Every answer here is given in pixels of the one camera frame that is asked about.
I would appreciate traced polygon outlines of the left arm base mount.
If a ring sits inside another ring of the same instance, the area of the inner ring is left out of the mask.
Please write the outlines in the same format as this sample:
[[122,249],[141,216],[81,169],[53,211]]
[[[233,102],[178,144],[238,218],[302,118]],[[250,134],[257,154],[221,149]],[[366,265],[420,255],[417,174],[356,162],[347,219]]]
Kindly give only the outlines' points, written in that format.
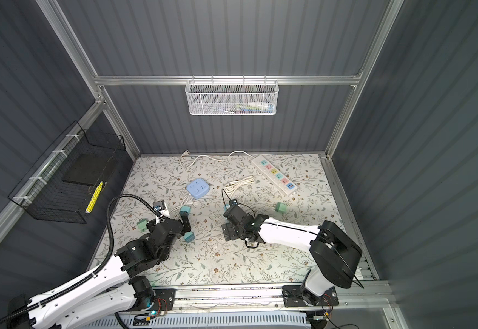
[[155,289],[150,297],[138,297],[136,303],[125,312],[171,311],[176,293],[176,289]]

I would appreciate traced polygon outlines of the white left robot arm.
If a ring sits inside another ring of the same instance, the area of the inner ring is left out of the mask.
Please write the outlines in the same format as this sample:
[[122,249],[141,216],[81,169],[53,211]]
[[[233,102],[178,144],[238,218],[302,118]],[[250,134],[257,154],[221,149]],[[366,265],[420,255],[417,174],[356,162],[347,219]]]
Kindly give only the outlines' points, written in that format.
[[155,311],[162,307],[143,272],[164,262],[191,225],[183,211],[180,219],[158,217],[148,227],[148,234],[77,278],[31,298],[14,298],[7,328],[78,328],[132,308]]

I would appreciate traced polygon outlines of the light blue round power strip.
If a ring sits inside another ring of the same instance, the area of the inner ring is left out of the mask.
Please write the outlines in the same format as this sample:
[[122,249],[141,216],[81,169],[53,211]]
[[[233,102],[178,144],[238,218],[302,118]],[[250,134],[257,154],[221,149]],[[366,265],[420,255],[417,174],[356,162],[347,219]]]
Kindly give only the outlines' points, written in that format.
[[210,191],[210,185],[203,179],[197,178],[187,186],[187,191],[195,200],[199,200]]

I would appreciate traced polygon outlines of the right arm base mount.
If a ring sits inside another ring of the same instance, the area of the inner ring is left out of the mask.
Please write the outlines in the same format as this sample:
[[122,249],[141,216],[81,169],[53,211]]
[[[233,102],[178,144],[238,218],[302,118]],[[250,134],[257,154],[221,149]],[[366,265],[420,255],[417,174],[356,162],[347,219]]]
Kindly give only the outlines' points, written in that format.
[[327,289],[323,295],[316,296],[302,285],[284,285],[282,287],[284,306],[296,307],[336,307],[339,305],[336,287]]

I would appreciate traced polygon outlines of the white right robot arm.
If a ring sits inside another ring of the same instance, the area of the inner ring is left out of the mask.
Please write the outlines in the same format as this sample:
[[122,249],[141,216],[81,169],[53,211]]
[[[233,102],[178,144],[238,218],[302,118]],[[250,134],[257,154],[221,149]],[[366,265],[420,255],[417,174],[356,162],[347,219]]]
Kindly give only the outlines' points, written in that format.
[[232,200],[223,214],[229,232],[227,241],[240,239],[249,249],[262,244],[285,245],[308,252],[316,267],[302,283],[302,291],[321,297],[332,287],[348,289],[359,283],[355,272],[362,257],[362,249],[338,225],[324,221],[321,225],[303,226],[281,222],[268,215],[253,216]]

